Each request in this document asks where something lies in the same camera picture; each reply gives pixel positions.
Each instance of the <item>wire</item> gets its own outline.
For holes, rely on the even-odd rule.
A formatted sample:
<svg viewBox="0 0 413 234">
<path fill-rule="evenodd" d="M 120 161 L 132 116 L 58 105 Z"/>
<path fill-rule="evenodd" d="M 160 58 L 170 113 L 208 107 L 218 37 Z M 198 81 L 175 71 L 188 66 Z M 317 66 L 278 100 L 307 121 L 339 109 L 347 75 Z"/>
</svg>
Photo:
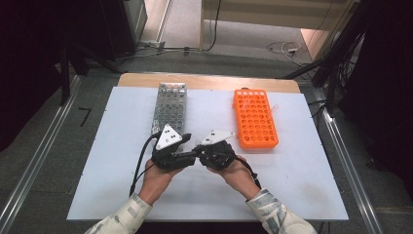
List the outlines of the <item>wire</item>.
<svg viewBox="0 0 413 234">
<path fill-rule="evenodd" d="M 247 163 L 246 161 L 244 161 L 243 159 L 241 159 L 241 158 L 239 158 L 239 157 L 237 157 L 237 156 L 235 157 L 235 159 L 236 159 L 237 161 L 241 162 L 241 163 L 249 170 L 249 172 L 251 173 L 251 176 L 252 176 L 255 184 L 256 184 L 259 188 L 261 188 L 261 184 L 260 184 L 260 182 L 259 182 L 259 180 L 258 180 L 258 174 L 256 174 L 255 172 L 252 171 L 252 167 L 249 165 L 249 163 Z"/>
<path fill-rule="evenodd" d="M 163 48 L 163 49 L 166 49 L 166 50 L 185 50 L 185 52 L 188 52 L 188 51 L 190 51 L 190 52 L 209 52 L 210 50 L 212 50 L 212 48 L 215 46 L 215 43 L 216 43 L 216 34 L 217 34 L 217 26 L 218 26 L 218 19 L 219 19 L 219 12 L 220 12 L 220 10 L 221 10 L 221 2 L 222 2 L 222 0 L 219 0 L 219 2 L 218 2 L 218 8 L 217 8 L 217 10 L 216 10 L 216 16 L 215 16 L 215 26 L 214 26 L 214 35 L 213 35 L 213 41 L 212 41 L 212 44 L 209 46 L 209 48 L 208 49 L 206 49 L 206 50 L 200 50 L 199 48 L 191 48 L 191 47 L 183 47 L 183 48 L 179 48 L 179 47 L 165 47 L 165 48 Z"/>
<path fill-rule="evenodd" d="M 143 154 L 145 153 L 146 147 L 148 146 L 149 142 L 153 139 L 153 138 L 158 138 L 161 135 L 162 131 L 159 131 L 155 134 L 153 134 L 152 136 L 150 136 L 146 142 L 143 144 L 142 150 L 140 151 L 140 156 L 139 156 L 139 160 L 137 161 L 137 165 L 136 165 L 136 170 L 134 171 L 134 176 L 133 176 L 133 182 L 131 183 L 131 190 L 130 190 L 130 196 L 132 195 L 132 193 L 134 192 L 134 189 L 136 187 L 136 182 L 137 180 L 140 178 L 140 176 L 142 174 L 140 174 L 140 176 L 137 176 L 137 174 L 139 173 L 139 168 L 140 168 L 140 164 L 142 163 L 142 159 L 143 159 Z"/>
<path fill-rule="evenodd" d="M 149 166 L 147 169 L 145 169 L 142 173 L 139 174 L 139 176 L 137 177 L 136 180 L 139 180 L 140 177 L 146 173 L 146 171 L 148 171 L 149 169 L 151 169 L 153 166 L 155 166 L 155 164 L 152 164 L 151 166 Z"/>
<path fill-rule="evenodd" d="M 311 41 L 313 40 L 314 35 L 316 34 L 317 31 L 319 31 L 319 29 L 322 27 L 322 25 L 324 24 L 325 20 L 327 19 L 327 15 L 328 15 L 328 13 L 330 12 L 331 6 L 333 5 L 333 3 L 334 3 L 334 0 L 331 0 L 330 6 L 328 7 L 328 10 L 327 10 L 327 12 L 325 13 L 324 18 L 322 19 L 322 22 L 319 24 L 319 26 L 318 26 L 317 29 L 313 32 L 313 35 L 312 35 L 311 38 L 310 38 L 309 46 L 310 46 L 310 44 L 311 44 Z"/>
<path fill-rule="evenodd" d="M 173 52 L 180 52 L 180 53 L 181 52 L 183 52 L 183 53 L 189 53 L 189 52 L 192 52 L 192 53 L 205 53 L 205 52 L 209 52 L 210 50 L 212 50 L 212 48 L 215 46 L 215 43 L 216 43 L 217 25 L 218 25 L 219 12 L 220 12 L 220 9 L 221 9 L 221 2 L 222 2 L 222 0 L 219 0 L 218 8 L 217 8 L 217 11 L 216 11 L 216 16 L 215 16 L 214 37 L 213 37 L 212 44 L 209 46 L 208 49 L 200 50 L 199 48 L 193 48 L 193 47 L 163 47 L 163 48 L 157 48 L 157 47 L 153 47 L 153 46 L 147 46 L 143 49 L 137 50 L 136 52 L 145 51 L 147 49 L 155 49 L 155 50 L 162 49 L 162 51 L 154 53 L 154 54 L 148 54 L 148 55 L 118 58 L 118 60 L 132 59 L 132 58 L 147 58 L 147 57 L 159 56 L 159 55 L 163 55 L 163 54 L 167 54 L 167 53 L 173 53 Z"/>
</svg>

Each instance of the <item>white board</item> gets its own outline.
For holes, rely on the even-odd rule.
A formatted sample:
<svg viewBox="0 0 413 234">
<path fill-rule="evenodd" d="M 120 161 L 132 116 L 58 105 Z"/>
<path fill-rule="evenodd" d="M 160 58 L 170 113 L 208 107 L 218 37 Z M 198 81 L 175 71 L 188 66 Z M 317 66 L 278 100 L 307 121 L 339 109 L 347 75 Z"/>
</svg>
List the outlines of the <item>white board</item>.
<svg viewBox="0 0 413 234">
<path fill-rule="evenodd" d="M 151 135 L 157 91 L 113 89 L 67 219 L 102 219 L 128 200 L 140 150 Z M 236 137 L 227 141 L 258 173 L 261 185 L 302 218 L 348 219 L 304 96 L 267 96 L 275 107 L 279 144 L 273 149 L 244 150 Z M 212 129 L 237 131 L 232 101 L 233 92 L 188 90 L 184 133 L 192 138 L 184 150 L 194 148 Z M 151 152 L 149 145 L 141 172 Z M 173 179 L 147 220 L 247 221 L 256 217 L 241 194 L 197 160 Z"/>
</svg>

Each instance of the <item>orange tube rack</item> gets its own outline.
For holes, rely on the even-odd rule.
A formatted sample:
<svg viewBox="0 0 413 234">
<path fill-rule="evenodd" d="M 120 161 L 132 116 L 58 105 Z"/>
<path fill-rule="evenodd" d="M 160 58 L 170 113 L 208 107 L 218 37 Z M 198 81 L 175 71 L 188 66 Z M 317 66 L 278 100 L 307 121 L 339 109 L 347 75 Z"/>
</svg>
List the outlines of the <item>orange tube rack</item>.
<svg viewBox="0 0 413 234">
<path fill-rule="evenodd" d="M 267 93 L 235 90 L 234 109 L 242 148 L 273 148 L 279 143 Z"/>
</svg>

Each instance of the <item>hand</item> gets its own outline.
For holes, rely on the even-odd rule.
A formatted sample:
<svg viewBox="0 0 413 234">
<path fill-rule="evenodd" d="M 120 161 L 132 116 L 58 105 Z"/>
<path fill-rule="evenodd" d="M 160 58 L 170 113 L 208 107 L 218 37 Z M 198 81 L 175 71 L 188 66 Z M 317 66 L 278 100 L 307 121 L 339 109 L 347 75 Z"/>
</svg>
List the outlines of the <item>hand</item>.
<svg viewBox="0 0 413 234">
<path fill-rule="evenodd" d="M 162 195 L 162 193 L 167 189 L 172 178 L 180 173 L 183 169 L 174 170 L 170 172 L 163 171 L 159 169 L 152 160 L 148 160 L 145 165 L 146 171 L 143 177 L 142 188 L 139 194 L 137 194 L 143 201 L 149 205 L 153 205 Z"/>
<path fill-rule="evenodd" d="M 237 155 L 237 157 L 246 161 L 246 159 L 240 155 Z M 207 169 L 222 176 L 226 183 L 243 194 L 247 200 L 252 199 L 260 191 L 260 188 L 253 181 L 249 170 L 238 160 L 234 160 L 228 168 L 222 171 L 211 168 Z"/>
</svg>

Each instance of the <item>black cable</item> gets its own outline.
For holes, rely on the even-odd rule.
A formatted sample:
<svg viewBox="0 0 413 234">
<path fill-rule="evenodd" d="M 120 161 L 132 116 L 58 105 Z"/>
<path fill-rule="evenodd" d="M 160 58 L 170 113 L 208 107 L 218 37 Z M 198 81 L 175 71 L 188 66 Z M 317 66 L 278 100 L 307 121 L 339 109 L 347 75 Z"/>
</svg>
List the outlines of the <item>black cable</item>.
<svg viewBox="0 0 413 234">
<path fill-rule="evenodd" d="M 316 34 L 317 31 L 319 31 L 319 29 L 322 27 L 322 25 L 324 24 L 325 20 L 327 19 L 327 15 L 328 15 L 328 13 L 329 13 L 330 10 L 331 10 L 331 6 L 333 5 L 333 2 L 334 2 L 334 0 L 331 0 L 330 6 L 328 7 L 327 12 L 325 13 L 324 19 L 322 19 L 322 22 L 321 22 L 321 24 L 319 25 L 319 27 L 313 32 L 313 35 L 311 36 L 310 41 L 309 41 L 309 46 L 310 46 L 311 41 L 313 40 L 314 35 Z"/>
<path fill-rule="evenodd" d="M 140 164 L 142 163 L 142 159 L 143 159 L 143 154 L 145 153 L 146 147 L 148 146 L 149 142 L 153 139 L 153 138 L 158 138 L 160 135 L 162 134 L 162 131 L 159 131 L 155 134 L 153 134 L 152 136 L 150 136 L 146 142 L 143 144 L 142 150 L 140 151 L 140 156 L 139 156 L 139 160 L 137 162 L 136 165 L 136 170 L 134 171 L 134 176 L 133 176 L 133 182 L 131 183 L 131 190 L 130 190 L 130 196 L 132 195 L 132 193 L 134 192 L 134 189 L 136 188 L 136 182 L 137 180 L 140 178 L 140 176 L 137 176 L 137 174 L 139 173 L 139 168 L 140 168 Z"/>
<path fill-rule="evenodd" d="M 261 189 L 261 184 L 258 180 L 258 174 L 256 174 L 255 172 L 252 171 L 251 166 L 249 165 L 249 163 L 247 163 L 246 161 L 244 161 L 243 159 L 236 157 L 236 160 L 240 161 L 251 173 L 252 179 L 254 180 L 255 184 Z"/>
<path fill-rule="evenodd" d="M 139 174 L 139 176 L 137 177 L 137 179 L 136 180 L 139 180 L 140 179 L 140 177 L 143 175 L 143 174 L 145 174 L 146 173 L 146 171 L 148 171 L 150 168 L 152 168 L 153 166 L 155 166 L 155 164 L 152 164 L 151 166 L 149 166 L 147 169 L 145 169 L 142 173 L 140 173 Z"/>
<path fill-rule="evenodd" d="M 212 48 L 215 46 L 215 42 L 216 42 L 216 34 L 217 34 L 217 26 L 218 26 L 218 18 L 219 18 L 219 11 L 221 10 L 221 2 L 222 0 L 219 0 L 218 2 L 218 8 L 216 10 L 216 16 L 215 16 L 215 26 L 214 26 L 214 35 L 213 35 L 213 41 L 212 44 L 209 46 L 208 49 L 206 50 L 200 50 L 199 48 L 193 48 L 193 47 L 183 47 L 183 48 L 179 48 L 179 47 L 164 47 L 163 49 L 165 50 L 188 50 L 188 51 L 195 51 L 195 52 L 208 52 L 210 50 L 212 50 Z"/>
</svg>

